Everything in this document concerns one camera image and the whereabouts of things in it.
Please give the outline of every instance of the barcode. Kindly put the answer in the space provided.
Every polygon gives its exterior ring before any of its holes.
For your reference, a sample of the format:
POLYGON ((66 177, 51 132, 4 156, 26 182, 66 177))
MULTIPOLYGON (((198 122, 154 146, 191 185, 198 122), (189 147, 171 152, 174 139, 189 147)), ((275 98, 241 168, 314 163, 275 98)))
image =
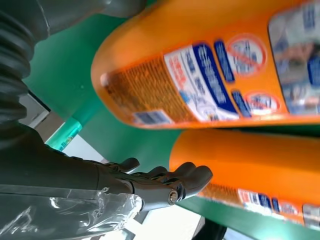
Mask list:
POLYGON ((173 121, 162 110, 135 112, 134 115, 146 125, 171 124, 173 121))

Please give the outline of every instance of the robotic hand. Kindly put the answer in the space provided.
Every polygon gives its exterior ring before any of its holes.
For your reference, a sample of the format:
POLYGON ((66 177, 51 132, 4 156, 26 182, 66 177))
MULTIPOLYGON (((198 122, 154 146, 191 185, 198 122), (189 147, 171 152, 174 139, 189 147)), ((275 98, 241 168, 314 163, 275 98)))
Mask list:
POLYGON ((137 159, 128 158, 122 164, 109 163, 105 166, 113 177, 128 187, 129 193, 141 197, 142 211, 168 207, 194 196, 205 188, 213 176, 208 167, 195 167, 192 162, 183 163, 174 172, 158 166, 148 173, 125 174, 139 165, 137 159))
POLYGON ((0 0, 0 240, 102 234, 110 228, 90 232, 88 227, 107 220, 112 214, 109 210, 126 203, 106 206, 112 202, 111 198, 139 196, 141 206, 137 211, 149 211, 195 195, 210 182, 213 175, 209 168, 191 162, 174 172, 158 166, 148 173, 129 174, 140 165, 137 159, 100 164, 69 157, 45 145, 36 131, 18 122, 26 115, 19 103, 19 96, 28 93, 21 79, 30 73, 29 61, 36 43, 94 13, 130 17, 145 4, 145 0, 0 0), (105 195, 112 197, 101 200, 105 195), (91 212, 93 206, 97 209, 91 212))

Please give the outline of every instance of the orange sausage package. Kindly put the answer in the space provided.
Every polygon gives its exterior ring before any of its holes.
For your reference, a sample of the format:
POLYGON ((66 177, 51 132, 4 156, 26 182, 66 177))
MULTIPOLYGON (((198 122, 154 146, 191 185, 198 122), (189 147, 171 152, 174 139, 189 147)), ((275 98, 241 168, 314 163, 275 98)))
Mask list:
POLYGON ((100 98, 140 128, 320 121, 320 2, 163 0, 106 38, 100 98))
POLYGON ((197 129, 176 141, 170 170, 205 165, 201 197, 320 230, 319 156, 315 138, 197 129))

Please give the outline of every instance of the bolt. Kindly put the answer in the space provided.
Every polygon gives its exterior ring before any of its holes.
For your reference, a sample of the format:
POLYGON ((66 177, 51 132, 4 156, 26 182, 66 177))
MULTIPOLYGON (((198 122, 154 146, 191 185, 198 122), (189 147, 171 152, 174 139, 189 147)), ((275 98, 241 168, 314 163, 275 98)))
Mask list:
POLYGON ((170 205, 174 205, 178 199, 178 193, 176 190, 172 190, 169 193, 169 197, 168 198, 170 205))

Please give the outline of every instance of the green surface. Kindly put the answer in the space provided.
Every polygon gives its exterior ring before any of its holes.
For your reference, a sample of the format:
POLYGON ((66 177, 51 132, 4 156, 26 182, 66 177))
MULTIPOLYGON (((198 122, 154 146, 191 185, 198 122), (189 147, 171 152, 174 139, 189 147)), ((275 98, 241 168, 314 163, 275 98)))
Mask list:
MULTIPOLYGON (((83 125, 80 135, 106 159, 119 162, 136 157, 141 163, 139 171, 158 165, 168 167, 171 149, 180 130, 141 130, 124 125, 106 109, 91 86, 90 71, 95 52, 105 37, 122 22, 96 15, 41 42, 32 62, 31 76, 25 82, 61 117, 79 121, 83 125)), ((319 136, 320 126, 256 131, 319 136)), ((181 205, 259 240, 320 239, 318 231, 205 199, 194 197, 181 205)))

